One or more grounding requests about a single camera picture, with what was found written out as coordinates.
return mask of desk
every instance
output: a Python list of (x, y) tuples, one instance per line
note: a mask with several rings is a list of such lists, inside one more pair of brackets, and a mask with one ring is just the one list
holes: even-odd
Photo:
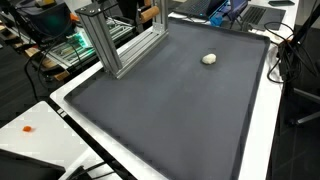
[[(286, 10), (286, 14), (285, 14), (282, 22), (289, 25), (291, 28), (294, 28), (296, 15), (297, 15), (297, 11), (298, 11), (298, 6), (299, 6), (299, 0), (293, 0), (293, 2), (295, 3), (294, 6), (283, 6), (283, 7), (272, 7), (270, 4), (268, 4), (267, 0), (252, 0), (252, 1), (249, 1), (249, 4)], [(186, 18), (187, 16), (177, 14), (174, 12), (170, 13), (169, 17), (183, 19), (185, 21), (191, 21), (190, 18)], [(192, 19), (192, 21), (197, 22), (197, 23), (210, 25), (209, 21), (203, 23), (204, 20), (202, 20), (202, 19), (196, 19), (196, 18), (191, 18), (191, 19)], [(264, 33), (264, 31), (253, 29), (251, 32), (256, 33), (256, 34), (264, 34), (266, 36), (269, 36), (271, 40), (277, 42), (277, 40), (275, 40), (275, 39), (277, 39), (278, 37), (275, 37), (274, 35), (268, 33), (267, 31)], [(285, 27), (284, 25), (281, 25), (280, 29), (276, 32), (282, 36), (291, 35), (291, 31), (287, 27)]]
[[(295, 0), (295, 6), (285, 7), (286, 15), (284, 23), (294, 27), (295, 17), (299, 0)], [(267, 1), (253, 0), (252, 4), (267, 5)], [(128, 44), (118, 49), (118, 53), (128, 48)], [(274, 64), (276, 49), (271, 47), (266, 58), (264, 69), (260, 79), (254, 111), (251, 118), (250, 129), (243, 156), (239, 180), (262, 180), (265, 179), (272, 147), (272, 140), (281, 98), (282, 86), (271, 83), (266, 75), (269, 68)], [(70, 106), (64, 97), (76, 86), (91, 77), (102, 68), (100, 62), (86, 70), (78, 77), (59, 88), (50, 95), (50, 98), (57, 103), (69, 116), (93, 136), (114, 158), (127, 168), (137, 179), (166, 179), (149, 165), (137, 158), (133, 153), (115, 141), (110, 135), (102, 131), (86, 117), (79, 114)]]
[[(33, 130), (23, 132), (26, 125)], [(0, 149), (64, 167), (66, 173), (60, 180), (80, 165), (88, 168), (103, 161), (45, 102), (36, 104), (0, 129)], [(112, 171), (104, 165), (89, 175), (97, 177)], [(120, 180), (116, 174), (104, 179), (111, 178)]]

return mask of cable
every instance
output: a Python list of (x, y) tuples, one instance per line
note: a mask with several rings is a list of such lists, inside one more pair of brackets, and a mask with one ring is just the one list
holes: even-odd
[(59, 42), (59, 39), (56, 40), (56, 42), (54, 42), (50, 48), (46, 51), (46, 53), (42, 56), (41, 60), (39, 61), (39, 66), (37, 68), (37, 76), (38, 76), (38, 80), (40, 81), (40, 84), (43, 88), (48, 89), (42, 82), (41, 78), (40, 78), (40, 67), (42, 66), (42, 63), (44, 61), (44, 59), (47, 57), (47, 54), (51, 51), (51, 49), (57, 44), (57, 42)]
[[(303, 60), (303, 58), (301, 57), (301, 54), (299, 53), (299, 51), (297, 51), (296, 49), (294, 49), (294, 48), (291, 46), (291, 44), (288, 42), (287, 39), (290, 38), (293, 34), (291, 34), (288, 38), (284, 38), (283, 36), (280, 36), (279, 34), (271, 31), (271, 30), (267, 27), (269, 24), (274, 24), (274, 23), (282, 24), (282, 25), (288, 27), (288, 28), (292, 31), (292, 33), (293, 33), (293, 29), (292, 29), (290, 26), (288, 26), (287, 24), (281, 23), (281, 22), (269, 22), (269, 23), (266, 23), (266, 24), (264, 25), (264, 27), (266, 28), (266, 30), (267, 30), (268, 32), (270, 32), (271, 34), (273, 34), (273, 35), (275, 35), (275, 36), (277, 36), (277, 37), (280, 37), (281, 39), (283, 39), (283, 42), (277, 45), (277, 46), (278, 46), (278, 49), (279, 49), (279, 52), (278, 52), (279, 59), (278, 59), (278, 61), (276, 62), (276, 64), (269, 70), (269, 72), (268, 72), (268, 74), (267, 74), (267, 78), (268, 78), (270, 81), (274, 82), (274, 83), (291, 82), (291, 81), (293, 81), (293, 80), (295, 80), (295, 79), (297, 79), (297, 78), (300, 77), (301, 71), (302, 71), (302, 68), (301, 68), (302, 65), (305, 66), (306, 69), (307, 69), (310, 73), (312, 73), (312, 75), (317, 76), (317, 75), (318, 75), (318, 72), (317, 72), (317, 70), (315, 70), (315, 67), (314, 67), (314, 65), (313, 65), (313, 63), (312, 63), (311, 57), (310, 57), (310, 55), (308, 54), (308, 52), (301, 46), (302, 49), (304, 50), (304, 52), (307, 54), (309, 62), (311, 62), (311, 64), (313, 65), (313, 66), (312, 66), (312, 67), (313, 67), (313, 71), (312, 71), (312, 70), (308, 67), (308, 65), (304, 62), (304, 60)], [(296, 57), (297, 60), (298, 60), (297, 62), (294, 62), (294, 64), (293, 64), (293, 62), (290, 61), (291, 58), (290, 58), (289, 55), (291, 55), (291, 54), (294, 55), (294, 57)], [(281, 76), (283, 76), (283, 75), (284, 75), (284, 76), (290, 75), (290, 79), (285, 79), (283, 82), (275, 81), (275, 80), (271, 79), (271, 77), (270, 77), (271, 73), (274, 71), (274, 69), (276, 68), (276, 66), (278, 66), (278, 65), (280, 64), (280, 62), (281, 62), (281, 63), (284, 63), (284, 65), (286, 66), (286, 67), (285, 67), (285, 68), (286, 68), (286, 72), (285, 72), (285, 74), (282, 74)]]
[(113, 172), (109, 172), (109, 173), (107, 173), (107, 174), (104, 174), (104, 175), (101, 175), (101, 176), (94, 177), (94, 178), (92, 178), (92, 179), (100, 179), (100, 178), (102, 178), (102, 177), (109, 176), (110, 174), (113, 174), (113, 173), (115, 173), (115, 172), (114, 172), (114, 171), (113, 171)]
[(29, 73), (28, 73), (28, 65), (29, 65), (31, 59), (33, 58), (33, 56), (31, 56), (31, 57), (28, 59), (28, 61), (26, 62), (26, 64), (24, 65), (24, 72), (25, 72), (25, 74), (27, 75), (27, 78), (28, 78), (28, 80), (29, 80), (29, 82), (30, 82), (30, 85), (31, 85), (31, 87), (32, 87), (32, 92), (33, 92), (34, 99), (35, 99), (37, 102), (39, 102), (39, 99), (38, 99), (38, 96), (37, 96), (37, 91), (36, 91), (36, 89), (35, 89), (35, 87), (34, 87), (34, 84), (33, 84), (32, 79), (31, 79), (31, 77), (30, 77), (30, 75), (29, 75)]
[(74, 175), (70, 180), (78, 179), (79, 176), (81, 176), (81, 175), (83, 175), (83, 174), (85, 174), (85, 173), (88, 173), (88, 172), (90, 172), (90, 171), (92, 171), (92, 170), (94, 170), (94, 169), (96, 169), (96, 168), (98, 168), (98, 167), (100, 167), (100, 166), (105, 165), (105, 164), (107, 164), (107, 163), (106, 163), (106, 162), (101, 162), (101, 163), (99, 163), (99, 164), (96, 164), (96, 165), (94, 165), (94, 166), (91, 166), (91, 167), (89, 167), (88, 169), (83, 170), (83, 171), (79, 172), (78, 174)]
[(67, 43), (72, 47), (73, 51), (76, 53), (76, 55), (77, 55), (77, 57), (78, 57), (79, 64), (80, 64), (80, 66), (81, 66), (81, 70), (82, 70), (82, 72), (83, 72), (84, 69), (83, 69), (82, 61), (81, 61), (81, 58), (80, 58), (80, 56), (79, 56), (79, 54), (78, 54), (78, 51), (76, 50), (76, 48), (75, 48), (70, 42), (67, 41)]
[(23, 44), (23, 40), (22, 40), (22, 38), (21, 38), (21, 32), (20, 32), (20, 28), (19, 28), (19, 26), (18, 26), (17, 20), (16, 20), (16, 18), (14, 18), (14, 17), (13, 17), (13, 19), (14, 19), (14, 23), (16, 24), (16, 27), (17, 27), (17, 31), (18, 31), (18, 35), (19, 35), (19, 40), (20, 40), (20, 42)]
[(276, 42), (274, 42), (274, 41), (271, 41), (271, 40), (270, 40), (270, 42), (271, 42), (272, 44), (276, 45), (276, 46), (279, 46), (279, 44), (276, 43)]

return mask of white surface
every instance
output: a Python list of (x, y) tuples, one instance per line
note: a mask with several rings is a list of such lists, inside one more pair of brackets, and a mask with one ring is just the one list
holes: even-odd
[[(283, 7), (286, 9), (284, 23), (290, 27), (294, 26), (297, 13), (298, 0), (292, 7)], [(251, 4), (267, 5), (267, 1), (253, 0)], [(132, 44), (132, 41), (122, 48), (118, 49), (121, 53)], [(276, 49), (270, 48), (266, 63), (263, 68), (260, 79), (259, 90), (257, 92), (256, 103), (251, 118), (247, 144), (242, 161), (239, 180), (263, 180), (266, 177), (269, 156), (271, 152), (274, 129), (277, 119), (278, 106), (281, 97), (281, 86), (271, 83), (267, 78), (267, 71), (274, 64)], [(153, 170), (142, 160), (133, 155), (125, 147), (115, 141), (111, 136), (95, 126), (87, 118), (78, 113), (73, 107), (67, 104), (63, 99), (72, 89), (92, 76), (102, 68), (101, 63), (97, 63), (84, 73), (55, 91), (50, 95), (62, 109), (64, 109), (79, 125), (90, 133), (110, 154), (112, 154), (125, 168), (127, 168), (138, 179), (166, 179), (164, 176)]]
[[(31, 126), (31, 132), (23, 132)], [(76, 168), (88, 168), (102, 159), (69, 127), (69, 125), (45, 102), (39, 102), (0, 129), (0, 149), (32, 157), (65, 168), (66, 179)], [(112, 172), (104, 165), (89, 172), (91, 177)], [(120, 180), (113, 174), (101, 178)]]

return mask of computer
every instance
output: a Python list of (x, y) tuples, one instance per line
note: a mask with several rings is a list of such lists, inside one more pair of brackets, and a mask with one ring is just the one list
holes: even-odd
[(188, 0), (175, 8), (173, 12), (188, 16), (188, 18), (198, 18), (209, 20), (210, 16), (226, 0)]
[(0, 179), (57, 180), (64, 173), (61, 166), (0, 149)]
[[(256, 5), (248, 5), (248, 0), (230, 0), (232, 20), (240, 15), (240, 20), (249, 23), (253, 29), (265, 30), (264, 24), (268, 22), (282, 22), (285, 10), (274, 9)], [(279, 30), (279, 23), (268, 25), (269, 29)]]

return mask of chair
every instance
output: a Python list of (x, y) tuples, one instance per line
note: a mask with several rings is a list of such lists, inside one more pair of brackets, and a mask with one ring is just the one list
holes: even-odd
[[(320, 72), (320, 60), (318, 60), (316, 62), (316, 67), (318, 69), (318, 71)], [(320, 104), (320, 97), (319, 96), (316, 96), (314, 94), (310, 94), (310, 93), (307, 93), (305, 91), (302, 91), (300, 89), (294, 89), (294, 92), (299, 94), (300, 96), (302, 97), (305, 97), (306, 99), (309, 99), (315, 103), (318, 103)], [(320, 118), (320, 111), (319, 112), (316, 112), (314, 114), (311, 114), (307, 117), (304, 117), (304, 118), (301, 118), (299, 120), (297, 120), (296, 124), (299, 125), (299, 124), (303, 124), (303, 123), (306, 123), (308, 121), (311, 121), (311, 120), (314, 120), (314, 119), (317, 119), (317, 118)]]

